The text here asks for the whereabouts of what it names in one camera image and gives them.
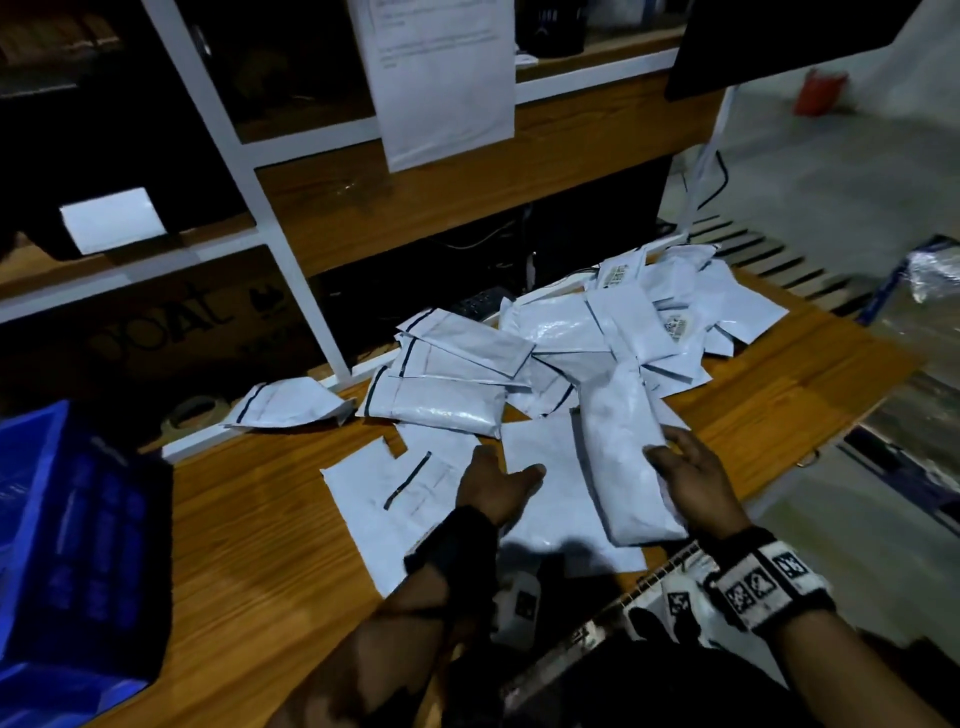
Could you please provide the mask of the white metal shelf frame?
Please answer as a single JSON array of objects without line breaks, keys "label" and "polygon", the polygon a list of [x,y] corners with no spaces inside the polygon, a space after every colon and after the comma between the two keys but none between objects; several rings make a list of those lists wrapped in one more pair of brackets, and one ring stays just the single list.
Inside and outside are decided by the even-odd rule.
[{"label": "white metal shelf frame", "polygon": [[[658,72],[668,79],[685,30],[608,37],[585,54],[515,68],[514,133],[523,104]],[[623,201],[639,220],[630,228],[633,238],[653,237],[657,196],[678,154],[308,276],[258,173],[377,141],[388,173],[397,174],[387,167],[347,0],[0,0],[0,86],[7,93],[53,88],[100,71],[174,85],[189,99],[325,356],[305,374],[330,375],[336,389],[373,368],[359,360],[386,347],[394,321],[414,303],[458,302],[507,281],[532,286],[546,261],[560,267],[558,250],[545,253],[545,244],[526,242],[521,213],[558,215],[561,203],[572,202],[582,208],[597,202],[606,211]],[[147,447],[186,455],[233,435],[213,426]]]}]

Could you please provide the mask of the person's right hand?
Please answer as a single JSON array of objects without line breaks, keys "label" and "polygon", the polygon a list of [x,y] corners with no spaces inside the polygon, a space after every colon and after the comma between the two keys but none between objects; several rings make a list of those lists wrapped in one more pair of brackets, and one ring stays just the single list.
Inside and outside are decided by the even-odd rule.
[{"label": "person's right hand", "polygon": [[663,446],[678,454],[678,472],[658,475],[688,531],[720,541],[750,528],[719,457],[687,429],[662,425],[661,432]]}]

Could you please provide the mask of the wooden shelf board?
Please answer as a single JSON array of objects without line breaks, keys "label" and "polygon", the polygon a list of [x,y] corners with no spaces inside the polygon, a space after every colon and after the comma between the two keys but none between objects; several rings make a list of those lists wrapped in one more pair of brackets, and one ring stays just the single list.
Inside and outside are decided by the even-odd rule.
[{"label": "wooden shelf board", "polygon": [[[523,103],[515,134],[390,174],[369,141],[257,174],[306,276],[707,142],[723,93],[669,102],[666,72]],[[266,244],[249,213],[74,262],[35,246],[0,263],[0,322]]]}]

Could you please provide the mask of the person's dark clothing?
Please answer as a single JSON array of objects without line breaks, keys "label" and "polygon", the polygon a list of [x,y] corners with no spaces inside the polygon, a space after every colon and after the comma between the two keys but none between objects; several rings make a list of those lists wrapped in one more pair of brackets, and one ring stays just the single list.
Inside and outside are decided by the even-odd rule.
[{"label": "person's dark clothing", "polygon": [[541,657],[451,671],[441,728],[822,728],[770,648],[728,625],[692,542]]}]

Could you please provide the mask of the black printer with white label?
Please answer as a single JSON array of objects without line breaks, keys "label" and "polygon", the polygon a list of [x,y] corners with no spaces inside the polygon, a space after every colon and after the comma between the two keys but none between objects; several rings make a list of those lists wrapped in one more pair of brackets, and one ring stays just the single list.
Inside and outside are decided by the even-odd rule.
[{"label": "black printer with white label", "polygon": [[73,261],[247,211],[174,84],[100,71],[31,92],[0,85],[0,261],[18,236]]}]

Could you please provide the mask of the brown cardboard box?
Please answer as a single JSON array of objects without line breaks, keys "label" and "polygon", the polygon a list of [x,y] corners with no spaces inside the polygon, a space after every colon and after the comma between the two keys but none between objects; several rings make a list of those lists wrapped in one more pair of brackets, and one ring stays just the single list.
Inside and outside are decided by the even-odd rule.
[{"label": "brown cardboard box", "polygon": [[259,246],[0,324],[0,420],[68,400],[142,447],[191,397],[234,402],[326,362]]}]

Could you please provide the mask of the white marker-printed wrist band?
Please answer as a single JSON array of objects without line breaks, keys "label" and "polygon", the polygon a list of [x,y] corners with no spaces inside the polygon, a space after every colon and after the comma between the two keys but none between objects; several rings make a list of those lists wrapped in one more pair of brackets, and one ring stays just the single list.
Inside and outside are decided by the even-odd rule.
[{"label": "white marker-printed wrist band", "polygon": [[836,613],[830,583],[790,544],[750,526],[726,539],[702,539],[716,564],[703,582],[712,605],[741,632],[764,640],[798,616]]}]

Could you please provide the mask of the black remote control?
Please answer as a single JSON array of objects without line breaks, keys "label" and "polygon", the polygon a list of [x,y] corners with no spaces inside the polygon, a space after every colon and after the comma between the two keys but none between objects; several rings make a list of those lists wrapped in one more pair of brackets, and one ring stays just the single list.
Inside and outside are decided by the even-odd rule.
[{"label": "black remote control", "polygon": [[497,316],[504,300],[512,303],[517,296],[503,286],[492,286],[450,305],[449,311],[463,318],[485,322]]}]

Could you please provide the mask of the person's left forearm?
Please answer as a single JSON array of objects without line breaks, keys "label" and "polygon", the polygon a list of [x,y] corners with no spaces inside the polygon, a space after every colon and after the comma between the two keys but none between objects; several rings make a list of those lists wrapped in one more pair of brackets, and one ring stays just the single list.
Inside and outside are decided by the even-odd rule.
[{"label": "person's left forearm", "polygon": [[433,564],[407,576],[274,710],[265,728],[410,728],[443,654],[486,621],[493,597],[451,590]]}]

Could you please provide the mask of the orange bucket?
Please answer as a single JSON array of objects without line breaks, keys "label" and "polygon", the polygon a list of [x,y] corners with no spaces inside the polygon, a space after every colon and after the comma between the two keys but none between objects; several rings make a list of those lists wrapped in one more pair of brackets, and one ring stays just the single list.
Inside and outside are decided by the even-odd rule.
[{"label": "orange bucket", "polygon": [[846,71],[810,68],[802,81],[792,113],[798,117],[820,117],[831,114],[841,101],[849,83]]}]

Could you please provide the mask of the wooden pallet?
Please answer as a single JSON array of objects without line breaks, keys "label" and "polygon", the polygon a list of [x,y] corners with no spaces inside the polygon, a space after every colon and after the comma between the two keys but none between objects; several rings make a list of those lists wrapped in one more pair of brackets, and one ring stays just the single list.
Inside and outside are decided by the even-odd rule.
[{"label": "wooden pallet", "polygon": [[782,240],[719,215],[703,216],[691,226],[690,242],[712,245],[716,258],[840,318],[857,317],[874,295],[866,276],[834,273]]}]

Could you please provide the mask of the black container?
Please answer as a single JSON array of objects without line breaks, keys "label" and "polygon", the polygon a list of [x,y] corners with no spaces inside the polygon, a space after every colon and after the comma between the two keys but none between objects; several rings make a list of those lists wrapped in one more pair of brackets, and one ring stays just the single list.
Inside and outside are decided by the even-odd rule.
[{"label": "black container", "polygon": [[514,0],[519,49],[538,59],[584,52],[588,0]]}]

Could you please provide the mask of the plastic wrapped blue load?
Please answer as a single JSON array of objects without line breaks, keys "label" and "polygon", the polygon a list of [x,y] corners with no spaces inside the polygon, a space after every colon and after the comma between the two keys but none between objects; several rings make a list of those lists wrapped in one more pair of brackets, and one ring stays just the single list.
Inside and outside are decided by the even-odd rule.
[{"label": "plastic wrapped blue load", "polygon": [[907,252],[854,320],[960,392],[960,240],[936,234]]}]

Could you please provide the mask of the pile of white mailer packets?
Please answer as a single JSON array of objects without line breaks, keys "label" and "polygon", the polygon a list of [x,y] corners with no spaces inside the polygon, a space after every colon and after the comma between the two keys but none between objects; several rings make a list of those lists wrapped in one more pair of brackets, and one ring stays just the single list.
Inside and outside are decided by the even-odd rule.
[{"label": "pile of white mailer packets", "polygon": [[509,472],[546,467],[539,494],[506,528],[507,558],[560,554],[567,577],[639,572],[643,548],[610,541],[598,513],[579,420],[582,383],[639,365],[660,426],[683,428],[665,398],[710,383],[705,356],[730,358],[787,309],[738,281],[713,245],[648,247],[602,262],[561,295],[501,303],[491,325],[426,308],[397,326],[398,351],[353,404],[309,376],[260,383],[222,421],[286,430],[350,415],[392,421],[384,437],[322,472],[378,593],[404,577],[412,550],[453,509],[477,437],[498,441]]}]

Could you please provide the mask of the long white mailer bag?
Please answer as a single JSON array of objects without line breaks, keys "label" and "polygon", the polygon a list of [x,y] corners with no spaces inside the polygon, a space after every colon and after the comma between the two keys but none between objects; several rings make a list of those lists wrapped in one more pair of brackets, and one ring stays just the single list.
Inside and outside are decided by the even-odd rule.
[{"label": "long white mailer bag", "polygon": [[579,388],[582,448],[611,543],[639,547],[688,538],[666,484],[644,449],[666,439],[637,363],[619,363]]}]

